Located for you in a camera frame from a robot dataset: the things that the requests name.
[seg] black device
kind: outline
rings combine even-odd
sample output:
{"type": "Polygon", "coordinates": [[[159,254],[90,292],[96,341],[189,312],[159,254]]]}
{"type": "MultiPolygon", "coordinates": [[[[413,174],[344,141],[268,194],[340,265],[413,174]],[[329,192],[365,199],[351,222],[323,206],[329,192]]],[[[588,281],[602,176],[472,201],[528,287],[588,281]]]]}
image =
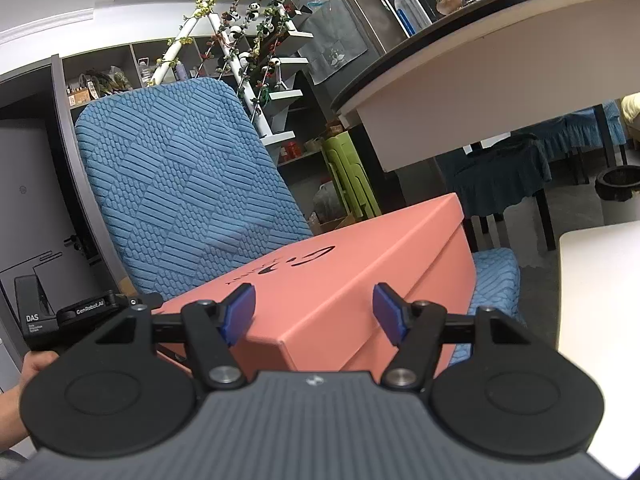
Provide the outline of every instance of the black device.
{"type": "Polygon", "coordinates": [[[380,384],[368,372],[248,382],[229,350],[254,311],[248,284],[180,314],[128,306],[25,388],[42,449],[12,479],[614,478],[586,453],[598,387],[524,326],[491,307],[407,304],[384,283],[372,299],[399,348],[380,384]],[[156,357],[160,342],[184,343],[192,378],[156,357]],[[442,345],[460,342],[471,358],[434,378],[442,345]]]}
{"type": "Polygon", "coordinates": [[[145,303],[151,309],[162,306],[157,292],[127,297],[108,290],[53,312],[35,274],[14,279],[15,299],[22,336],[31,350],[68,348],[105,318],[123,308],[145,303]]]}

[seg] pink box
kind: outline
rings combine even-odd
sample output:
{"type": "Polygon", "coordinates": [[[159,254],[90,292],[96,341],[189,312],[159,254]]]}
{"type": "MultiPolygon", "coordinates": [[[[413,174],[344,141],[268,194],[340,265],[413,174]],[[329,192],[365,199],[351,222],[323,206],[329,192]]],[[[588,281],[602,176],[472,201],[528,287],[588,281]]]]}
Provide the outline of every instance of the pink box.
{"type": "MultiPolygon", "coordinates": [[[[167,301],[161,312],[221,300],[253,283],[254,322],[232,349],[249,377],[256,370],[370,370],[379,380],[396,348],[373,316],[373,286],[387,282],[407,301],[466,314],[476,270],[462,219],[457,196],[441,196],[279,248],[167,301]]],[[[452,352],[443,348],[438,371],[452,352]]]]}

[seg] bucket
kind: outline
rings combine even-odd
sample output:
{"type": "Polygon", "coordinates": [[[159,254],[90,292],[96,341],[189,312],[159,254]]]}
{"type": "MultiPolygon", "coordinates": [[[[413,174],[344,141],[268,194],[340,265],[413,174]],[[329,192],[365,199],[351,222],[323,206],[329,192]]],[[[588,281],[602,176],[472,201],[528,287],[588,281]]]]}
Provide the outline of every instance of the bucket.
{"type": "Polygon", "coordinates": [[[640,166],[619,166],[596,179],[605,225],[640,220],[640,166]]]}

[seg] screw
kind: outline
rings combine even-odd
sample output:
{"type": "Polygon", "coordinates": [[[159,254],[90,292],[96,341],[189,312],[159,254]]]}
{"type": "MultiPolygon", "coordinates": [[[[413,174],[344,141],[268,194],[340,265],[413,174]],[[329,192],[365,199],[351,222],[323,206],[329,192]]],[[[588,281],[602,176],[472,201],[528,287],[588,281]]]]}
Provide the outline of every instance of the screw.
{"type": "Polygon", "coordinates": [[[229,384],[241,377],[241,372],[235,366],[216,366],[209,371],[209,379],[220,384],[229,384]]]}
{"type": "Polygon", "coordinates": [[[320,384],[324,384],[324,379],[319,375],[314,375],[306,378],[306,384],[309,386],[320,386],[320,384]]]}
{"type": "Polygon", "coordinates": [[[410,386],[418,380],[418,377],[407,368],[394,368],[386,373],[385,379],[392,386],[410,386]]]}

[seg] finger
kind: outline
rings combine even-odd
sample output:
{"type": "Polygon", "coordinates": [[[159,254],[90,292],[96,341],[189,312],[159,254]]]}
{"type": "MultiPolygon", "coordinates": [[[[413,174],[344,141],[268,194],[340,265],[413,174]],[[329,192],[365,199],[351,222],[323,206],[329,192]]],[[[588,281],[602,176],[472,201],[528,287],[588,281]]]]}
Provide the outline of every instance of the finger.
{"type": "Polygon", "coordinates": [[[46,352],[29,352],[25,356],[25,363],[29,368],[36,371],[41,371],[49,366],[53,361],[58,358],[58,354],[52,351],[46,352]]]}

